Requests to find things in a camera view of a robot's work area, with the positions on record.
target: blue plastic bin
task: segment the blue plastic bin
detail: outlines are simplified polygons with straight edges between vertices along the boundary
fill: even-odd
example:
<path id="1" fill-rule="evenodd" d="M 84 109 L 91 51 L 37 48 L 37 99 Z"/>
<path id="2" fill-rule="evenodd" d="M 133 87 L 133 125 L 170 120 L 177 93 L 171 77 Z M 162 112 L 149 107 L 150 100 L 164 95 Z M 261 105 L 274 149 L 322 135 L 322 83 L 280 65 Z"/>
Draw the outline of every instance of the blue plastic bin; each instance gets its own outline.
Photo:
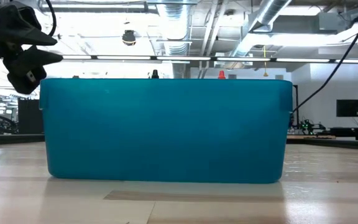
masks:
<path id="1" fill-rule="evenodd" d="M 282 174 L 292 84 L 48 79 L 40 107 L 58 178 L 271 183 Z"/>

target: table surface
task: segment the table surface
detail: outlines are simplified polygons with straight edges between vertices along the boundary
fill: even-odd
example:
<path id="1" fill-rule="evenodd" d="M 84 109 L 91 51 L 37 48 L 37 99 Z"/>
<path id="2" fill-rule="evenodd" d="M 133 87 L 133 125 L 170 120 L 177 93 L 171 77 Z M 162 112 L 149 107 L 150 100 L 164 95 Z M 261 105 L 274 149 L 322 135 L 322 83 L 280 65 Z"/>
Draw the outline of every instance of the table surface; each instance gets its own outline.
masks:
<path id="1" fill-rule="evenodd" d="M 266 185 L 54 179 L 45 144 L 0 146 L 0 223 L 356 223 L 358 150 L 288 145 Z"/>

